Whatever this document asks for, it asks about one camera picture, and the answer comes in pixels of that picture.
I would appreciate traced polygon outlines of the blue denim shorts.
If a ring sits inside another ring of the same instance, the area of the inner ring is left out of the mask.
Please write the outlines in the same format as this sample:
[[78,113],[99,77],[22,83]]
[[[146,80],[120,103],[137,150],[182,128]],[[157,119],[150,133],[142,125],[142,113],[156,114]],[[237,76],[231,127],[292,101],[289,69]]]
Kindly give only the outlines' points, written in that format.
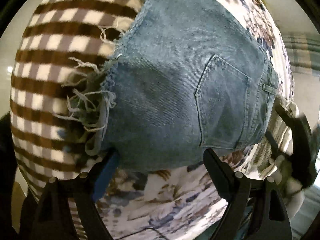
[[68,77],[64,151],[83,168],[114,147],[143,172],[257,144],[278,92],[272,47],[217,0],[144,0],[104,65]]

